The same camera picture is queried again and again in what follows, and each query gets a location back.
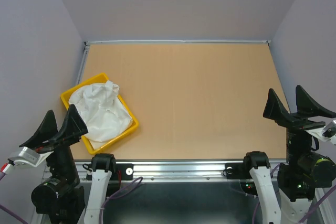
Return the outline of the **white long sleeve shirt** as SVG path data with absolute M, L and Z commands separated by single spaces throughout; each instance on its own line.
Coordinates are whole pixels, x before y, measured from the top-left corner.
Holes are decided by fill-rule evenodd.
M 118 98 L 119 86 L 111 81 L 85 85 L 69 99 L 84 120 L 88 139 L 105 143 L 119 136 L 133 123 L 133 119 Z

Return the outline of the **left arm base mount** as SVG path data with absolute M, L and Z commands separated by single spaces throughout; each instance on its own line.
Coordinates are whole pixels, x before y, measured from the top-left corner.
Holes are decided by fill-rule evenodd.
M 82 168 L 86 171 L 85 180 L 92 181 L 92 165 L 82 164 Z M 117 188 L 120 188 L 122 181 L 133 180 L 133 168 L 131 163 L 117 163 L 116 172 L 110 177 L 110 183 L 117 183 Z

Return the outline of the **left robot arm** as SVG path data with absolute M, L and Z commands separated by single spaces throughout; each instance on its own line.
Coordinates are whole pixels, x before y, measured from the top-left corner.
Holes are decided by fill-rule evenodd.
M 97 154 L 92 158 L 91 191 L 85 202 L 84 188 L 70 149 L 87 134 L 85 122 L 72 104 L 61 128 L 54 112 L 49 110 L 34 135 L 21 145 L 30 154 L 46 160 L 51 176 L 31 193 L 37 213 L 47 214 L 51 223 L 101 223 L 102 211 L 110 178 L 117 172 L 112 154 Z

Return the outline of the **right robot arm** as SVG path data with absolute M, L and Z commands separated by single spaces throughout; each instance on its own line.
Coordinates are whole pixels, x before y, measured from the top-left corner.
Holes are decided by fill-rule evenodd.
M 335 190 L 335 162 L 319 154 L 320 142 L 335 144 L 335 112 L 296 86 L 297 111 L 290 113 L 269 89 L 263 116 L 286 128 L 286 162 L 271 169 L 264 152 L 246 154 L 241 170 L 254 181 L 263 223 L 305 223 L 328 197 L 315 205 L 317 188 Z

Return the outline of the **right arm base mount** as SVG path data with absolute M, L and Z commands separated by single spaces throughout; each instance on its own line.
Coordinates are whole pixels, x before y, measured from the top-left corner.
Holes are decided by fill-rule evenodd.
M 226 163 L 223 175 L 229 180 L 238 180 L 240 188 L 244 193 L 257 196 L 256 185 L 243 162 Z

